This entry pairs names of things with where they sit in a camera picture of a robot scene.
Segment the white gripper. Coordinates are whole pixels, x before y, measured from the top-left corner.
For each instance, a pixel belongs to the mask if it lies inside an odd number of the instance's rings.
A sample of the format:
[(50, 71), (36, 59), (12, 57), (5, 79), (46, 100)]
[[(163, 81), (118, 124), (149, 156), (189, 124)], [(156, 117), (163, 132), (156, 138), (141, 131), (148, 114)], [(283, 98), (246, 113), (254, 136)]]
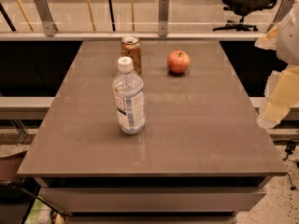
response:
[(259, 49), (275, 50), (280, 60), (289, 63), (281, 72), (273, 71), (264, 89), (257, 124), (274, 128), (299, 103), (299, 4), (295, 3), (283, 20), (275, 24), (254, 44)]

